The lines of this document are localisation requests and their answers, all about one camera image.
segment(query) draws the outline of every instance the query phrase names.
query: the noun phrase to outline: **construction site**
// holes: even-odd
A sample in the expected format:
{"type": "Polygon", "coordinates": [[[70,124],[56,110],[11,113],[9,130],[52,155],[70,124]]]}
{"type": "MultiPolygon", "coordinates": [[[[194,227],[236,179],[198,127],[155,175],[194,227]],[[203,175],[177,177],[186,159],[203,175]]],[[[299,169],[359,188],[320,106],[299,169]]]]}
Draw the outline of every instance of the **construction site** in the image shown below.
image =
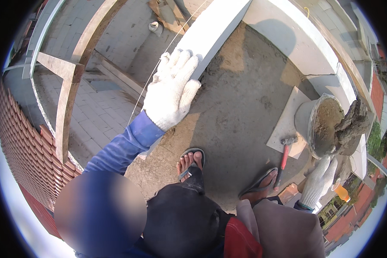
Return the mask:
{"type": "MultiPolygon", "coordinates": [[[[201,87],[187,116],[127,168],[145,199],[177,182],[189,147],[206,153],[206,195],[227,213],[261,171],[280,168],[285,146],[269,196],[286,206],[328,152],[333,183],[356,177],[374,188],[366,143],[375,122],[381,138],[387,131],[387,83],[374,65],[377,38],[350,1],[45,0],[21,31],[0,89],[0,139],[37,213],[48,217],[62,188],[142,111],[161,55],[174,49],[198,56],[191,79],[201,87]],[[349,110],[361,126],[334,142],[349,110]]],[[[328,189],[315,213],[335,196],[328,189]]],[[[52,218],[42,224],[60,238],[52,218]]]]}

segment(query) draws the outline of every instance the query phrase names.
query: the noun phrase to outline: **gloved hand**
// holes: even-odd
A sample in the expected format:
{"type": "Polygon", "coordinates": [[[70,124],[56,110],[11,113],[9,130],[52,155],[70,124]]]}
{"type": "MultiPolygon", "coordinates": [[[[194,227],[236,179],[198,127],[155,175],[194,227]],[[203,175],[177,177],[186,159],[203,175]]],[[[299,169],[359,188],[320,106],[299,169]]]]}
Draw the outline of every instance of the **gloved hand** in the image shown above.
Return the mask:
{"type": "Polygon", "coordinates": [[[325,155],[318,166],[307,176],[303,193],[299,203],[310,209],[314,209],[316,203],[325,195],[333,183],[338,161],[334,157],[330,163],[330,155],[325,155]]]}
{"type": "Polygon", "coordinates": [[[160,59],[143,109],[155,125],[166,132],[187,115],[201,83],[188,81],[199,63],[188,51],[174,50],[172,55],[164,53],[160,59]]]}

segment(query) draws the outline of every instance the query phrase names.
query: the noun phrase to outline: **mortar bucket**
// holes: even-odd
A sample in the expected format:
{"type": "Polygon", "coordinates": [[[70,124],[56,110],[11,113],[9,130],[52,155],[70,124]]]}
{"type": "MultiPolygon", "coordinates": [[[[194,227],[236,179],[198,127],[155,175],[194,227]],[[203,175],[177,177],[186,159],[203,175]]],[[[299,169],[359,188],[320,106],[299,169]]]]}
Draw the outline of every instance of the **mortar bucket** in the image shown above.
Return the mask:
{"type": "Polygon", "coordinates": [[[341,104],[336,97],[334,97],[333,95],[324,93],[317,100],[312,100],[312,101],[307,101],[302,103],[298,107],[294,115],[294,126],[297,132],[299,132],[299,134],[302,137],[304,137],[304,139],[308,143],[308,149],[310,150],[311,155],[316,159],[321,159],[324,156],[324,154],[318,154],[315,151],[315,142],[314,142],[315,117],[320,104],[326,99],[330,99],[330,98],[334,99],[336,101],[336,104],[342,110],[341,104]]]}

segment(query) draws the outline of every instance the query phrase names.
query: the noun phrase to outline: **sandy surface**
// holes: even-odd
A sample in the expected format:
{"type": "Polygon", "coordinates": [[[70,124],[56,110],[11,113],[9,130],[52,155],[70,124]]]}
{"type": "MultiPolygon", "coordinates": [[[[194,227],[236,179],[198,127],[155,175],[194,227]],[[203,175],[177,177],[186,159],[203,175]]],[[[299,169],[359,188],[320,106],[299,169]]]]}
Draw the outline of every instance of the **sandy surface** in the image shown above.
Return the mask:
{"type": "MultiPolygon", "coordinates": [[[[148,40],[144,44],[152,45],[148,40]]],[[[148,60],[148,56],[146,50],[135,57],[129,71],[134,71],[136,78],[142,62],[156,64],[157,59],[148,60]]],[[[166,184],[177,182],[176,163],[186,148],[201,147],[206,153],[206,194],[226,211],[233,211],[237,194],[258,173],[281,162],[282,153],[267,147],[266,142],[293,86],[312,100],[319,98],[302,78],[267,39],[241,23],[202,74],[202,87],[189,115],[166,133],[146,160],[137,158],[125,176],[149,198],[166,184]]],[[[298,160],[288,159],[280,190],[308,159],[307,149],[298,160]]]]}

